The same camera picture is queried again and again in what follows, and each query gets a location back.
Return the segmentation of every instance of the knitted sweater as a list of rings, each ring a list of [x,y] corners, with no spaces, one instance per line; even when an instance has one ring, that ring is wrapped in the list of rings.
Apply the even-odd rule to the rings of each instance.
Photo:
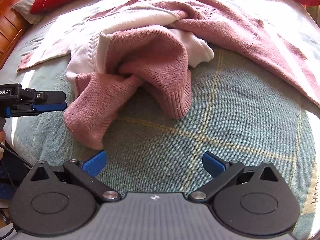
[[[189,55],[202,55],[194,66],[213,57],[202,40],[252,59],[320,106],[316,73],[304,54],[261,20],[217,0],[130,0],[93,15],[86,26],[78,33],[81,42],[52,39],[46,43],[49,49],[33,51],[19,70],[71,54],[67,79],[76,100],[64,120],[75,138],[93,149],[102,148],[106,129],[139,86],[169,117],[185,116],[191,104],[187,48]],[[93,33],[102,26],[99,34]]]

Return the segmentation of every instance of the black cable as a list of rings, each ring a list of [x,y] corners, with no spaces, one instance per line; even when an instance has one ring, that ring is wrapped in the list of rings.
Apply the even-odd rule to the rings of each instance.
[[[12,227],[12,228],[10,229],[10,231],[9,231],[8,233],[6,233],[4,236],[1,236],[1,237],[0,237],[0,240],[5,239],[7,236],[9,236],[9,235],[13,232],[13,230],[14,230],[14,227]]]
[[[27,161],[25,161],[24,159],[22,159],[19,155],[17,155],[15,152],[13,152],[12,150],[10,150],[8,147],[4,146],[3,144],[0,143],[0,147],[2,149],[4,149],[5,151],[10,152],[11,154],[13,154],[14,156],[16,156],[19,160],[21,160],[26,166],[28,166],[30,169],[32,168],[32,165],[30,163],[28,163]]]
[[[11,182],[11,185],[12,185],[14,191],[17,191],[16,187],[14,186],[14,184],[13,184],[13,182],[12,182],[12,179],[11,179],[9,173],[7,172],[7,170],[5,169],[5,167],[4,167],[2,164],[0,164],[0,165],[1,165],[2,169],[4,170],[4,172],[7,174],[7,176],[8,176],[8,178],[9,178],[10,182]]]

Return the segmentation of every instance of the wood panel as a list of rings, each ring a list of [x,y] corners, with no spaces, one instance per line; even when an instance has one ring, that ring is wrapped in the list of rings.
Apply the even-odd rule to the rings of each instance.
[[[18,41],[31,26],[11,8],[18,1],[20,0],[0,0],[0,69]]]

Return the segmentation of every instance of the bed sheet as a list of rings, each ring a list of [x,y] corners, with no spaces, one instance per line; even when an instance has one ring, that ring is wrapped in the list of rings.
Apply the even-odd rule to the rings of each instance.
[[[20,82],[37,90],[63,90],[74,96],[65,78],[69,56],[16,73],[23,55],[41,43],[61,15],[72,13],[81,25],[83,10],[92,14],[127,0],[80,0],[49,14],[21,39],[0,72],[0,83]],[[259,17],[292,44],[304,44],[311,66],[320,62],[320,31],[292,0],[221,0]],[[180,120],[168,119],[155,99],[138,90],[103,138],[108,163],[98,179],[125,191],[183,191],[208,182],[201,157],[211,151],[246,165],[272,161],[296,195],[301,217],[297,238],[320,227],[320,110],[293,87],[251,60],[212,46],[215,58],[192,69],[192,106]],[[7,120],[7,141],[31,163],[51,165],[96,152],[66,129],[63,113]]]

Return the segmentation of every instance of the screw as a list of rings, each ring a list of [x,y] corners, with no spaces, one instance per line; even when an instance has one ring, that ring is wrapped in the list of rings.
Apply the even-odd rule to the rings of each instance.
[[[206,195],[206,193],[204,193],[202,191],[194,191],[191,193],[191,197],[193,199],[200,200],[200,199],[205,199],[207,197],[207,195]]]
[[[115,192],[115,191],[112,191],[112,190],[109,190],[109,191],[106,191],[102,194],[102,196],[106,199],[115,199],[119,196],[119,193],[118,192]]]

